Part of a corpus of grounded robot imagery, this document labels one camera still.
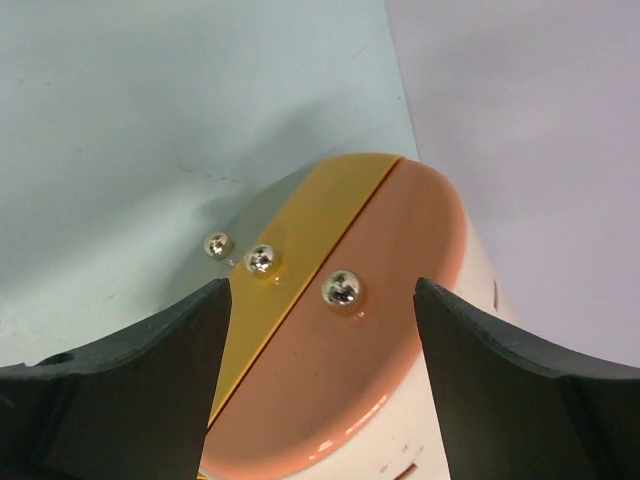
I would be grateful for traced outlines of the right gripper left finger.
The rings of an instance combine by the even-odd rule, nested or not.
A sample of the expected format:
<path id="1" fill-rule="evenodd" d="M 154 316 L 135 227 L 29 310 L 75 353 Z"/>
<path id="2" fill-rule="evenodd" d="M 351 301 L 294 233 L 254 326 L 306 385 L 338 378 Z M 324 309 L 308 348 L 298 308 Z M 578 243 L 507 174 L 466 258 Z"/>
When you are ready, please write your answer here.
<path id="1" fill-rule="evenodd" d="M 1 371 L 5 479 L 193 479 L 231 290 L 216 279 L 129 327 Z"/>

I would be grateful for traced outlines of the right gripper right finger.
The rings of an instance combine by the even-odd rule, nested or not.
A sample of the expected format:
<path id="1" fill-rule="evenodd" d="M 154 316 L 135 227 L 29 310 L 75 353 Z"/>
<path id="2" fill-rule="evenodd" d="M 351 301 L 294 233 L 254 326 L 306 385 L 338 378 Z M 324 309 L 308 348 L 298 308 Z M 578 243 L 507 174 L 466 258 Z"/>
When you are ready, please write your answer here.
<path id="1" fill-rule="evenodd" d="M 635 479 L 639 371 L 542 339 L 428 279 L 414 308 L 454 479 Z"/>

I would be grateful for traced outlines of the white cylindrical container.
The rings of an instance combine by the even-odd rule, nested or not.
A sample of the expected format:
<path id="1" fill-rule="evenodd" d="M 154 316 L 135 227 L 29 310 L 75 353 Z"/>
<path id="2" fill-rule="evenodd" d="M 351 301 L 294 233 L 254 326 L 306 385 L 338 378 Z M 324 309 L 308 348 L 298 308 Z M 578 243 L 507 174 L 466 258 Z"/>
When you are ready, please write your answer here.
<path id="1" fill-rule="evenodd" d="M 445 479 L 413 296 L 514 314 L 462 199 L 394 154 L 301 168 L 205 240 L 232 318 L 203 479 Z"/>

